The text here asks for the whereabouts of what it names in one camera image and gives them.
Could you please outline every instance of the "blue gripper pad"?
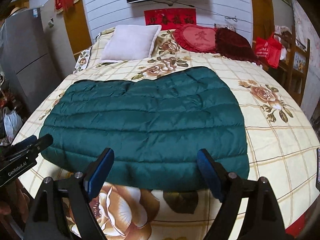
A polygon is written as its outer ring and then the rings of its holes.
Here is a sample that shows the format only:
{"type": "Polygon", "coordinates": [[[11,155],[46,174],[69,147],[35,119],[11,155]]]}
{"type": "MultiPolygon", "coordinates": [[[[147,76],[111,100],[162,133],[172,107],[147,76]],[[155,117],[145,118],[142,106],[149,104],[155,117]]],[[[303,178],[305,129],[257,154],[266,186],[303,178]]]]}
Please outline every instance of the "blue gripper pad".
{"type": "Polygon", "coordinates": [[[90,200],[95,198],[105,182],[115,159],[112,149],[106,148],[99,158],[93,163],[92,169],[86,174],[84,179],[84,188],[87,191],[90,200]]]}
{"type": "Polygon", "coordinates": [[[197,154],[197,165],[200,170],[200,173],[209,187],[212,195],[217,198],[220,202],[223,201],[224,195],[221,192],[221,181],[211,165],[208,158],[205,156],[202,150],[198,151],[197,154]]]}

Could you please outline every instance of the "sticker on refrigerator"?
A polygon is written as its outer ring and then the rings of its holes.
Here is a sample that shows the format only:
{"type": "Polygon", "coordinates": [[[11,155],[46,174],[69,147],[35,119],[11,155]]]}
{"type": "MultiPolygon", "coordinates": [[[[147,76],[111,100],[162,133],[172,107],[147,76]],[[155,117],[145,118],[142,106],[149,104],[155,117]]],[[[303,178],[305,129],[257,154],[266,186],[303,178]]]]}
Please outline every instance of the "sticker on refrigerator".
{"type": "Polygon", "coordinates": [[[33,17],[37,18],[38,17],[38,9],[33,9],[33,17]]]}

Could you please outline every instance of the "white plastic bag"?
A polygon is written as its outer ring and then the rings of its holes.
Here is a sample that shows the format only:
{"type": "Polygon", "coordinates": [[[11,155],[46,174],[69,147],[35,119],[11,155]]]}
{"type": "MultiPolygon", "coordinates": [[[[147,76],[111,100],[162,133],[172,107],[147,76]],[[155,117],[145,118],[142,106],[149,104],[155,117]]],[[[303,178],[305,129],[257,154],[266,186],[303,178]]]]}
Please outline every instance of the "white plastic bag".
{"type": "Polygon", "coordinates": [[[17,135],[18,131],[22,127],[22,119],[15,110],[10,111],[8,107],[3,109],[3,122],[5,133],[10,143],[17,135]]]}

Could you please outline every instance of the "bedspread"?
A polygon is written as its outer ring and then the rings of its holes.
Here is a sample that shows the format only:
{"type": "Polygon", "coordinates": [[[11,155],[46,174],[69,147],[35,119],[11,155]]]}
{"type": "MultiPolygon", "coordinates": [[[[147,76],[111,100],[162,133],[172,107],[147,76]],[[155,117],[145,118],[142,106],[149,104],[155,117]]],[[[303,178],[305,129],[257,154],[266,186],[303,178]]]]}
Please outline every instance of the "bedspread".
{"type": "MultiPolygon", "coordinates": [[[[299,106],[271,76],[253,63],[183,50],[170,30],[159,34],[152,58],[100,64],[101,52],[111,35],[112,29],[103,32],[97,37],[97,42],[83,52],[75,73],[69,75],[36,109],[14,143],[32,134],[38,136],[54,105],[78,80],[138,82],[194,66],[205,66],[215,71],[228,85],[239,103],[248,144],[249,179],[257,180],[260,176],[269,179],[286,227],[306,211],[319,194],[315,187],[319,141],[299,106]]],[[[44,177],[61,179],[70,176],[42,156],[37,161],[35,167],[20,177],[32,196],[35,196],[44,177]]],[[[230,239],[238,236],[246,203],[245,199],[241,203],[230,239]]],[[[66,204],[70,229],[77,233],[67,201],[66,204]]],[[[106,182],[91,206],[108,239],[193,240],[204,237],[220,203],[209,190],[172,193],[106,182]],[[125,215],[124,220],[114,213],[120,209],[125,215]]]]}

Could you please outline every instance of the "red bag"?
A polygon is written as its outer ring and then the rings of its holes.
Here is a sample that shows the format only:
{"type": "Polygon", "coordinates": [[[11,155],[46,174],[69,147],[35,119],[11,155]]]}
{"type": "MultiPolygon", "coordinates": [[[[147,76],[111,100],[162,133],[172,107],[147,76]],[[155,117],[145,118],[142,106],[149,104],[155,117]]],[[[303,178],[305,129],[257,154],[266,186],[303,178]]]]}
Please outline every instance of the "red bag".
{"type": "Polygon", "coordinates": [[[258,57],[266,58],[271,67],[278,68],[282,44],[273,38],[273,35],[267,40],[257,37],[255,53],[258,57]]]}

